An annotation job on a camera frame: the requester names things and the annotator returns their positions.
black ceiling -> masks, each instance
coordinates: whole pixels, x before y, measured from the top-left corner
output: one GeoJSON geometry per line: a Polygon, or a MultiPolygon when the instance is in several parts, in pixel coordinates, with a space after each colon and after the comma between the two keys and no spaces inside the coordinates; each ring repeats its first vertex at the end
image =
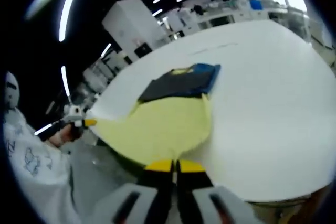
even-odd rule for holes
{"type": "MultiPolygon", "coordinates": [[[[60,67],[67,66],[69,86],[74,88],[81,73],[111,42],[101,21],[116,0],[74,0],[62,43],[58,42],[58,27],[65,0],[52,0],[33,20],[24,22],[31,1],[8,0],[5,46],[8,68],[22,91],[19,106],[33,126],[39,127],[45,123],[43,114],[49,103],[62,90],[60,67]]],[[[143,1],[152,11],[176,5],[176,0],[143,1]]]]}

person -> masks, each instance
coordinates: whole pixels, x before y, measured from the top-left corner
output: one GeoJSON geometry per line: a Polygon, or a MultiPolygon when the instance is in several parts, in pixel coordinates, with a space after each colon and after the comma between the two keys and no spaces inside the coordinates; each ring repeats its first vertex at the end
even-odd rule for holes
{"type": "Polygon", "coordinates": [[[17,80],[8,72],[3,129],[16,180],[45,223],[81,223],[72,202],[69,155],[59,149],[74,140],[71,125],[42,142],[17,108],[19,95],[17,80]]]}

white tabletop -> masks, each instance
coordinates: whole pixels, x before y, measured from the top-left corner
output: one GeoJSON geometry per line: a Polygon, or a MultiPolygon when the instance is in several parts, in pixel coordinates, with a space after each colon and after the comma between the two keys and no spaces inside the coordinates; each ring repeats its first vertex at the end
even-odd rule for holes
{"type": "Polygon", "coordinates": [[[212,137],[184,155],[244,200],[318,190],[336,164],[336,78],[313,48],[269,20],[229,24],[172,42],[110,83],[94,116],[127,115],[152,79],[194,63],[221,64],[212,137]]]}

